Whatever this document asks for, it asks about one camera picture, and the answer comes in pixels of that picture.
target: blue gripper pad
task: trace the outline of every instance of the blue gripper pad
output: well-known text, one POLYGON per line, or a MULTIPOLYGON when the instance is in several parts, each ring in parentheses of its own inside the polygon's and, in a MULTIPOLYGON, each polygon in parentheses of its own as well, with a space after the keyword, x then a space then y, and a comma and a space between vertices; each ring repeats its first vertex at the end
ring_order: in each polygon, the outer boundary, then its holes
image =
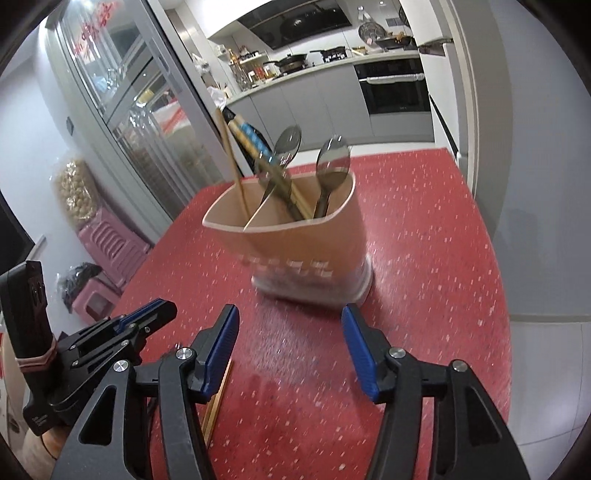
POLYGON ((140 307, 136 311, 130 313, 129 315, 126 315, 125 317, 123 317, 119 321, 119 324, 115 328, 115 333, 117 335, 119 335, 121 332, 123 332, 123 330, 125 330, 127 328, 128 325, 130 325, 131 323, 134 323, 137 319, 139 319, 143 315, 149 313, 150 310, 159 307, 164 302, 165 302, 165 300, 163 300, 163 299, 152 300, 151 302, 147 303, 143 307, 140 307))
POLYGON ((238 338, 239 327, 238 308, 227 304, 216 323, 209 329, 211 331, 206 345, 197 355, 197 362, 204 361, 205 375, 201 392, 208 400, 220 389, 224 372, 238 338))
POLYGON ((390 344, 380 330, 365 323, 355 304, 343 309, 341 321, 361 389, 374 403, 381 403, 383 392, 379 383, 389 373, 384 355, 390 344))

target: kitchen counter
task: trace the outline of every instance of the kitchen counter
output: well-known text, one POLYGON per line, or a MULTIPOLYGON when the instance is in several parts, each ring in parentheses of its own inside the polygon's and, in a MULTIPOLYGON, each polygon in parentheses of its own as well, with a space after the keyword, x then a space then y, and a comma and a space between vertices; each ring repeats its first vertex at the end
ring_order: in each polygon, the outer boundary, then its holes
MULTIPOLYGON (((466 360, 505 421, 511 337, 491 240, 460 171, 444 150, 353 158, 374 284, 370 325, 420 360, 466 360)), ((154 298, 176 320, 147 340, 145 361, 191 344, 226 302, 240 311, 233 370, 209 449, 220 480, 362 479, 382 420, 356 380, 339 312, 258 294, 251 271, 225 251, 203 215, 227 184, 201 190, 125 289, 114 314, 154 298)), ((415 479, 425 479, 432 410, 423 412, 415 479)), ((154 480, 167 478, 158 418, 154 480)))
POLYGON ((235 95, 232 98, 228 99, 227 105, 230 106, 234 102, 237 102, 238 100, 240 100, 246 96, 249 96, 253 93, 261 92, 262 90, 265 90, 266 88, 280 85, 283 82, 287 82, 289 80, 296 79, 296 78, 301 77, 303 75, 317 73, 322 70, 326 70, 326 69, 330 69, 330 68, 334 68, 334 67, 340 67, 343 65, 358 65, 358 64, 362 64, 362 63, 370 63, 373 61, 394 60, 394 59, 417 59, 417 58, 419 58, 418 50, 402 50, 402 49, 400 49, 400 50, 392 50, 392 51, 388 51, 388 52, 384 52, 384 53, 372 53, 372 54, 364 55, 362 57, 360 57, 360 56, 349 57, 349 58, 346 58, 343 60, 331 61, 330 63, 321 63, 320 65, 308 67, 304 70, 300 70, 299 72, 290 73, 290 74, 288 74, 282 78, 279 78, 279 79, 268 80, 267 82, 265 82, 264 85, 260 85, 258 87, 251 88, 250 90, 247 90, 245 92, 241 92, 238 95, 235 95))

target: floor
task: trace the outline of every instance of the floor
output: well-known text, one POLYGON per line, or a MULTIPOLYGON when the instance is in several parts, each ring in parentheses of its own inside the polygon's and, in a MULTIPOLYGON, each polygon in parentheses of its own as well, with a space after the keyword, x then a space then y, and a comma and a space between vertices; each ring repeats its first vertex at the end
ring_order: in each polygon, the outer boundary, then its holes
MULTIPOLYGON (((351 156, 372 155, 376 153, 406 152, 409 150, 425 150, 426 148, 437 148, 432 142, 400 142, 400 143, 376 143, 368 145, 354 145, 351 147, 351 156)), ((320 149, 298 152, 290 167, 316 163, 320 149)))
POLYGON ((509 429, 531 480, 546 480, 591 413, 591 322, 515 317, 509 429))

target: metal screw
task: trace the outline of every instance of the metal screw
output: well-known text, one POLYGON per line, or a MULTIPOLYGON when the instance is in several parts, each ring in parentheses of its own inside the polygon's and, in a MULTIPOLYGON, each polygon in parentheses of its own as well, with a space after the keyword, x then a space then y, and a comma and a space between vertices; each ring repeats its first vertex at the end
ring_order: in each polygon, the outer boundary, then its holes
POLYGON ((452 362, 452 367, 456 372, 465 372, 468 370, 468 365, 462 360, 454 360, 452 362))
POLYGON ((193 351, 190 348, 181 348, 177 350, 177 358, 179 360, 186 360, 187 358, 191 358, 193 351))
POLYGON ((392 358, 402 358, 406 355, 406 350, 404 348, 400 348, 399 346, 393 346, 390 350, 388 350, 388 355, 392 358))
POLYGON ((127 360, 117 360, 113 364, 113 370, 116 372, 125 372, 129 367, 129 362, 127 360))

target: utensil holder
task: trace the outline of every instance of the utensil holder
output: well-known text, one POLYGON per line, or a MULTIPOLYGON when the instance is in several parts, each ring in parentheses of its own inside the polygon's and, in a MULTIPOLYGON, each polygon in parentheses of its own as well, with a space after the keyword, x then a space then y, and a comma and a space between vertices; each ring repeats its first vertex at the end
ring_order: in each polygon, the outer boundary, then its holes
MULTIPOLYGON (((315 174, 296 174, 292 181, 314 205, 320 196, 315 174)), ((373 275, 355 187, 355 175, 349 173, 331 194, 326 217, 294 222, 274 195, 258 206, 264 190, 257 179, 248 179, 243 182, 246 202, 256 210, 250 220, 238 208, 232 186, 207 211, 203 226, 214 229, 225 247, 250 265, 257 290, 336 309, 361 305, 373 275)))

